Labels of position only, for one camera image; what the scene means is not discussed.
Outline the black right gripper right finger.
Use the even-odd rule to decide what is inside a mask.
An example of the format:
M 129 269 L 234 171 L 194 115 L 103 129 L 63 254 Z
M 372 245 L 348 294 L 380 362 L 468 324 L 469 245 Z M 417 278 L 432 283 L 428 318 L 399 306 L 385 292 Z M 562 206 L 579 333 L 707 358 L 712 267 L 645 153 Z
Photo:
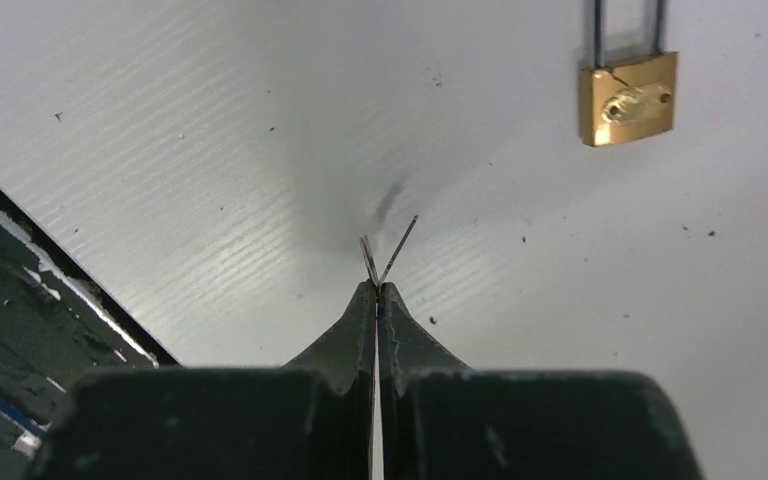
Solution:
M 670 398 L 623 370 L 473 369 L 381 287 L 388 479 L 699 479 Z

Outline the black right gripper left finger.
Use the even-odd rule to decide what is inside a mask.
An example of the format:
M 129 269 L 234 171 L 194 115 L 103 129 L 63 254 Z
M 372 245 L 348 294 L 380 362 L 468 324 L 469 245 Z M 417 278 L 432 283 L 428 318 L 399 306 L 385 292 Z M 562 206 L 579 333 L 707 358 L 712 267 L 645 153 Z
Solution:
M 279 367 L 85 375 L 55 412 L 29 479 L 368 479 L 375 286 Z

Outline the small brass padlock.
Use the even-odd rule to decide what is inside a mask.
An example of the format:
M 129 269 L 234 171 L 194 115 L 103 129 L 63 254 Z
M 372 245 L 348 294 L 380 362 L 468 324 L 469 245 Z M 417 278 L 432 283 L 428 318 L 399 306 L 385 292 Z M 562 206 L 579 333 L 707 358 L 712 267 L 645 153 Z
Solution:
M 606 61 L 604 3 L 592 3 L 592 61 L 579 72 L 579 137 L 605 147 L 653 137 L 674 128 L 678 53 L 668 51 L 669 3 L 654 2 L 653 34 L 644 56 Z

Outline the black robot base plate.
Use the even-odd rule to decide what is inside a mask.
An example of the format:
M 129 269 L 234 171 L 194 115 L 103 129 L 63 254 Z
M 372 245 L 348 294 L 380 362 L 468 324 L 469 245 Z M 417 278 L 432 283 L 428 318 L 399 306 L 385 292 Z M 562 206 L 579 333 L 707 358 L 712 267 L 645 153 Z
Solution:
M 0 189 L 0 479 L 23 475 L 86 372 L 173 363 Z

